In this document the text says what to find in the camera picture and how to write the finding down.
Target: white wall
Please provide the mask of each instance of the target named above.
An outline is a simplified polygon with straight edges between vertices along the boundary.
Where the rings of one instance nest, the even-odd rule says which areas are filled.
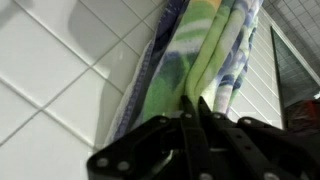
[[[87,179],[84,164],[162,8],[162,0],[1,1],[0,179]],[[232,117],[277,125],[270,23],[259,16]]]

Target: white tile wall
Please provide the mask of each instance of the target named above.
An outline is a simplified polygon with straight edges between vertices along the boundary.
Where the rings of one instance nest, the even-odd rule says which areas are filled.
[[[2,0],[0,179],[87,178],[84,164],[104,143],[164,1]],[[271,21],[259,16],[229,116],[279,126]]]

